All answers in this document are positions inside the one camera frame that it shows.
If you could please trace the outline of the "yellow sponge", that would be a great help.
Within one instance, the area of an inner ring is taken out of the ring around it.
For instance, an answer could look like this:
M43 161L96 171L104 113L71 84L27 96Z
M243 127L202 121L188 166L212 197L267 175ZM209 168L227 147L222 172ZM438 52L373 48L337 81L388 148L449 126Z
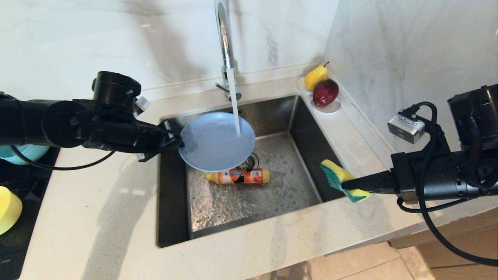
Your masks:
M326 159L320 163L320 167L325 172L329 186L335 190L341 191L350 202L358 203L370 198L370 193L368 191L361 190L358 187L354 187L352 190L343 188L342 184L344 182L352 181L356 179L356 177L347 170L336 165L336 163Z

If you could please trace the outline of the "pale yellow bowl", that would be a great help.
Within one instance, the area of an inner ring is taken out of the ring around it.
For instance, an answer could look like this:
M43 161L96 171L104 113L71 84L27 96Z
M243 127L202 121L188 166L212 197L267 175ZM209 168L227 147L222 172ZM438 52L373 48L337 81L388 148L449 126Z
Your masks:
M20 198L5 186L0 186L0 235L14 226L22 210L23 203Z

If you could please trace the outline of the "stainless steel sink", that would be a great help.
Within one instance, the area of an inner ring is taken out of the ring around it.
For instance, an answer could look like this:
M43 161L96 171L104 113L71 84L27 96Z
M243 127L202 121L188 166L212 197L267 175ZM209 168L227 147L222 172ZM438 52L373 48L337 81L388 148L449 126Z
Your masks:
M181 158L178 150L160 154L156 245L244 226L343 197L330 187L320 163L341 162L310 110L298 95L239 106L256 134L259 168L270 170L262 185L216 185Z

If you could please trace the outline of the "running water stream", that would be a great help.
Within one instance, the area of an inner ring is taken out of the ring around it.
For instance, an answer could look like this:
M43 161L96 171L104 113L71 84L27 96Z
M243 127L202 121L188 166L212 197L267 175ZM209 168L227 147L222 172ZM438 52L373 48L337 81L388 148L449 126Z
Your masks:
M233 68L226 69L226 74L229 83L229 91L231 98L231 105L233 110L233 117L235 123L235 131L238 138L241 137L241 129L240 129L240 121L239 121L239 113L238 113L238 100L237 100L237 86L235 82L235 71Z

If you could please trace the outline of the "orange dish soap bottle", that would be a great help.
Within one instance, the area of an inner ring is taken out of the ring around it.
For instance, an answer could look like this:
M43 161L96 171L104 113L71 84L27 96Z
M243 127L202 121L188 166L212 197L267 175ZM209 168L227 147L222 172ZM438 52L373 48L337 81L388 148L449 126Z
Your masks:
M215 184L263 184L270 181L270 170L255 168L252 170L234 169L223 172L207 173L206 179Z

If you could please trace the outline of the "yellow pear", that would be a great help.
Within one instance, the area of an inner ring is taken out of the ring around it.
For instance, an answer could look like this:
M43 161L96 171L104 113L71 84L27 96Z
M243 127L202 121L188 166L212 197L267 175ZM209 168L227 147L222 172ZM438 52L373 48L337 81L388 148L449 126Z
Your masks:
M328 79L328 69L327 69L328 64L329 64L329 61L323 65L318 65L315 69L310 71L304 77L304 83L305 83L306 89L313 91L319 82L322 82L322 81L325 81Z

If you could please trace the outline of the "dark red apple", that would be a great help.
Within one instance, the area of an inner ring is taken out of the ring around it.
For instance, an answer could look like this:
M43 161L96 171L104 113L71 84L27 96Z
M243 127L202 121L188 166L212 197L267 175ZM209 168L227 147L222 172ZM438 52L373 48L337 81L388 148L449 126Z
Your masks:
M338 97L338 93L339 87L335 81L331 79L321 81L313 90L313 103L315 106L325 107Z

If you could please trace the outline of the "wooden cabinet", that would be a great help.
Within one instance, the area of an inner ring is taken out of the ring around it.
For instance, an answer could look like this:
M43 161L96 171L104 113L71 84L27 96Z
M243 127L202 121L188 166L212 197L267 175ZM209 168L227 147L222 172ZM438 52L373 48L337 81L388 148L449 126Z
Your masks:
M498 259L498 207L441 225L438 230L460 250ZM498 280L498 268L473 263L446 249L429 230L389 241L395 249L416 247L437 280Z

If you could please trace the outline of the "chrome faucet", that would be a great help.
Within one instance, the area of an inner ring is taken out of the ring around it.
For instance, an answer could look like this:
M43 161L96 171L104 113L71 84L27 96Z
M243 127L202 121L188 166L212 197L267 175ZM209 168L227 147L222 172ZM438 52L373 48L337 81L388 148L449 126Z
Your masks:
M221 66L222 84L216 86L225 92L226 98L230 97L230 84L228 70L235 70L235 60L233 58L233 47L231 42L231 24L229 20L229 9L226 0L213 0L214 13L217 24L217 33L219 36L219 46L222 52L223 64Z

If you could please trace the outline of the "blue-grey plate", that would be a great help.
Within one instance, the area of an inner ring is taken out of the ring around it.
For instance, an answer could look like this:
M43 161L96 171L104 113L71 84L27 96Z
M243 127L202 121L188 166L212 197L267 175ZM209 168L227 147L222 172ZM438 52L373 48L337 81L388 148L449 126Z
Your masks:
M184 146L178 150L183 161L203 172L241 165L254 150L256 133L245 119L238 121L240 134L230 113L208 113L189 122L180 133Z

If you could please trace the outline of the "black induction cooktop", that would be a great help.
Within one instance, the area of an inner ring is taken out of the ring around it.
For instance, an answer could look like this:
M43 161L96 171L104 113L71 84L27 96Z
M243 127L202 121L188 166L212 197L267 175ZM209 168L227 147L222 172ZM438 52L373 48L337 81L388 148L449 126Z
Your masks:
M18 221L0 234L0 280L17 280L23 269L30 240L52 172L29 164L7 161L14 157L0 147L0 186L16 195L23 206Z

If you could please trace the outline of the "light blue bowl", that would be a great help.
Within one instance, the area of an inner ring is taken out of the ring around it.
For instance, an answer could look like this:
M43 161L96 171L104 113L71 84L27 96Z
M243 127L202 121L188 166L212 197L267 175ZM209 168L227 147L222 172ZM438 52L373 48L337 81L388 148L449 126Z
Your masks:
M16 145L16 148L31 161L38 161L49 150L48 146L42 145ZM0 158L14 165L28 165L14 153L9 145L0 145Z

